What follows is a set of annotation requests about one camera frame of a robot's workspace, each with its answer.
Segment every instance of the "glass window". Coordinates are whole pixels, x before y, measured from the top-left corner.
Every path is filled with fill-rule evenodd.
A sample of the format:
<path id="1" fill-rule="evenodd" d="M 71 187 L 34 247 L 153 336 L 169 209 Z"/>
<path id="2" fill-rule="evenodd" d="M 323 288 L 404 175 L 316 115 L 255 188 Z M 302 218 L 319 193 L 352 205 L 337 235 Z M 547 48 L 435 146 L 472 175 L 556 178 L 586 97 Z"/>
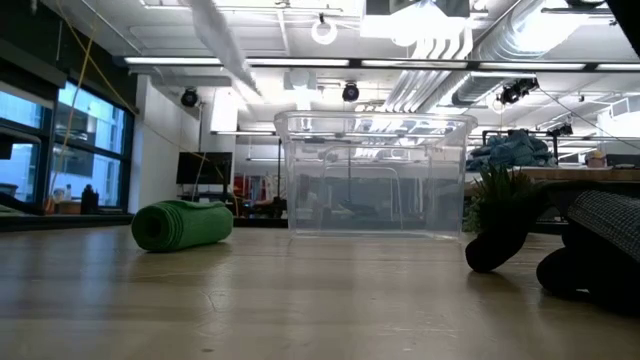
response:
<path id="1" fill-rule="evenodd" d="M 62 145 L 53 147 L 51 179 L 58 169 Z M 120 161 L 90 152 L 67 147 L 60 173 L 53 189 L 65 192 L 71 186 L 71 200 L 80 201 L 87 185 L 99 194 L 98 205 L 118 206 L 120 204 Z"/>
<path id="2" fill-rule="evenodd" d="M 0 118 L 39 128 L 43 111 L 41 105 L 0 91 Z"/>
<path id="3" fill-rule="evenodd" d="M 76 86 L 67 83 L 58 95 L 55 132 L 65 136 Z M 70 139 L 79 140 L 101 149 L 122 154 L 125 112 L 108 102 L 84 91 L 78 92 L 75 111 L 71 119 Z"/>
<path id="4" fill-rule="evenodd" d="M 0 160 L 0 192 L 33 202 L 38 145 L 14 144 L 11 159 Z"/>

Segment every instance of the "clear plastic storage bin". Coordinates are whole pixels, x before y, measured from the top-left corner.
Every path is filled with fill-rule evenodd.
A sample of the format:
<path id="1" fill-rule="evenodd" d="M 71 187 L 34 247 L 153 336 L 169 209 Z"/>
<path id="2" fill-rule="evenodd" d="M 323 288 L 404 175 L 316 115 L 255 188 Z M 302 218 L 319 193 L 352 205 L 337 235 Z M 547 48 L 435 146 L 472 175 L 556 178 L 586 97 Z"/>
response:
<path id="1" fill-rule="evenodd" d="M 475 118 L 297 111 L 275 125 L 294 236 L 460 234 Z"/>

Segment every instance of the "blue cloth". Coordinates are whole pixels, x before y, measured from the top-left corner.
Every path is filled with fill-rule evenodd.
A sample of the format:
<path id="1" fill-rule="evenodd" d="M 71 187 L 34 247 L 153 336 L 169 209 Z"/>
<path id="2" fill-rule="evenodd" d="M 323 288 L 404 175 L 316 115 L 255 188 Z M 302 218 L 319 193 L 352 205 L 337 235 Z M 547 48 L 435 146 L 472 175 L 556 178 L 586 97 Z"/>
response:
<path id="1" fill-rule="evenodd" d="M 524 130 L 513 131 L 508 137 L 492 136 L 487 146 L 471 151 L 468 171 L 478 171 L 487 164 L 511 166 L 555 166 L 547 144 L 529 136 Z"/>

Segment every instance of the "wooden floor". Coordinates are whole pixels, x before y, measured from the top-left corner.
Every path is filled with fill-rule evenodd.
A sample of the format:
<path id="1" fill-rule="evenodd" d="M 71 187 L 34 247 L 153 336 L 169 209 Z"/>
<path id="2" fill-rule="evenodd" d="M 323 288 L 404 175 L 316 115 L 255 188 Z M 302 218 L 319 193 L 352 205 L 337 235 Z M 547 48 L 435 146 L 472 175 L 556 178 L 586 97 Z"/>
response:
<path id="1" fill-rule="evenodd" d="M 494 275 L 464 242 L 289 241 L 139 250 L 128 228 L 0 235 L 0 358 L 640 359 L 640 322 L 540 291 L 532 237 Z"/>

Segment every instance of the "green yoga mat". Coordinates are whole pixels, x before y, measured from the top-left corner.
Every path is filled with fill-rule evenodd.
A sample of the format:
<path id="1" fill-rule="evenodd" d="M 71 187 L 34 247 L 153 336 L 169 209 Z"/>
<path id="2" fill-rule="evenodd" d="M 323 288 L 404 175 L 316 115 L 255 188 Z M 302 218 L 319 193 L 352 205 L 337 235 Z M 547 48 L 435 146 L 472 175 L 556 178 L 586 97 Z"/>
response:
<path id="1" fill-rule="evenodd" d="M 163 252 L 215 244 L 232 228 L 233 214 L 221 202 L 162 201 L 138 211 L 131 223 L 138 246 Z"/>

